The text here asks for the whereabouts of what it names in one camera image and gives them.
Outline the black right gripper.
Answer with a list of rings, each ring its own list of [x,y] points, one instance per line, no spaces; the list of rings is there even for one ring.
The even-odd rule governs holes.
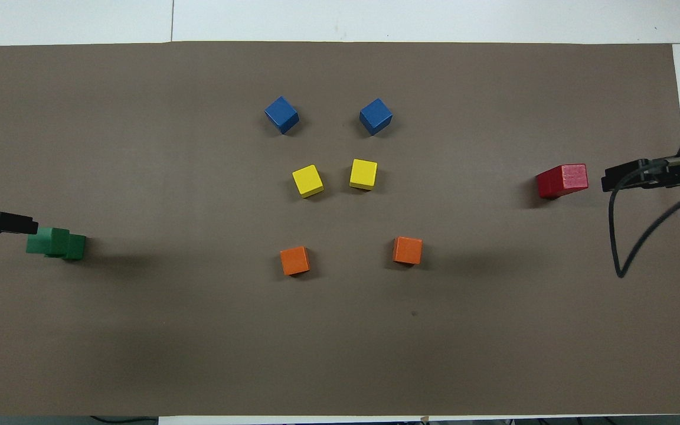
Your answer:
[[[647,159],[635,159],[624,162],[619,166],[605,169],[603,177],[603,191],[613,192],[616,187],[619,190],[640,188],[648,185],[646,175],[634,175],[629,179],[625,176],[640,167],[647,166]],[[650,161],[651,169],[648,171],[655,176],[659,187],[672,188],[680,186],[680,156],[662,157]]]

